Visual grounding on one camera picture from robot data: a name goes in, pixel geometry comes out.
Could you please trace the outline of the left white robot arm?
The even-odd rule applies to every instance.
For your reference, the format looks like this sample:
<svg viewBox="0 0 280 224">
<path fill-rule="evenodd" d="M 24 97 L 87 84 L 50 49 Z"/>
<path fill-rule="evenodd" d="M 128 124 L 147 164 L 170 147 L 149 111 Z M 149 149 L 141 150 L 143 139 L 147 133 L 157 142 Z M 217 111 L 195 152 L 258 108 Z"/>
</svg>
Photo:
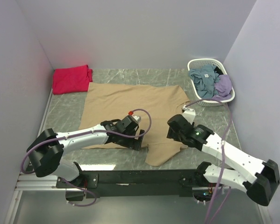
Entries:
<svg viewBox="0 0 280 224">
<path fill-rule="evenodd" d="M 46 129 L 27 149 L 33 172 L 39 178 L 55 175 L 74 188 L 80 187 L 85 182 L 85 175 L 77 162 L 64 159 L 64 155 L 109 143 L 139 150 L 145 134 L 139 128 L 140 121 L 141 117 L 137 115 L 127 115 L 79 131 L 56 133 L 51 128 Z"/>
</svg>

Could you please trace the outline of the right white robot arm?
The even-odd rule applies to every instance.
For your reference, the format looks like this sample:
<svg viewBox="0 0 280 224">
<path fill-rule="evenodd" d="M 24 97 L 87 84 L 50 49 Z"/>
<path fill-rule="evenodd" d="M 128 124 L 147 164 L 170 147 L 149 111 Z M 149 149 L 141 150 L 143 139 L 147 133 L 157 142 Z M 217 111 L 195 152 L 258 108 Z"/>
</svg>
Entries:
<svg viewBox="0 0 280 224">
<path fill-rule="evenodd" d="M 186 118 L 177 114 L 167 122 L 167 137 L 209 154 L 228 168 L 209 162 L 202 162 L 194 172 L 194 182 L 198 186 L 220 183 L 247 194 L 255 203 L 268 206 L 280 185 L 279 167 L 273 160 L 263 161 L 241 151 L 205 127 L 194 126 Z"/>
</svg>

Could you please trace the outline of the beige t-shirt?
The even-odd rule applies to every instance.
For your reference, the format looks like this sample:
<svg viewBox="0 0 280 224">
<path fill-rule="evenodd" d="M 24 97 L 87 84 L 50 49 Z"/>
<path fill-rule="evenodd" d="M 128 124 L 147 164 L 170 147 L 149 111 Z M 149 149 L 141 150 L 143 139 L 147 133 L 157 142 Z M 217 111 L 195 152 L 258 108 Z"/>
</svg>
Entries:
<svg viewBox="0 0 280 224">
<path fill-rule="evenodd" d="M 142 146 L 148 148 L 145 162 L 160 166 L 184 148 L 182 143 L 167 138 L 168 120 L 189 102 L 178 86 L 90 83 L 79 129 L 86 129 L 105 120 L 123 119 L 135 110 L 141 116 L 140 129 L 148 130 Z"/>
</svg>

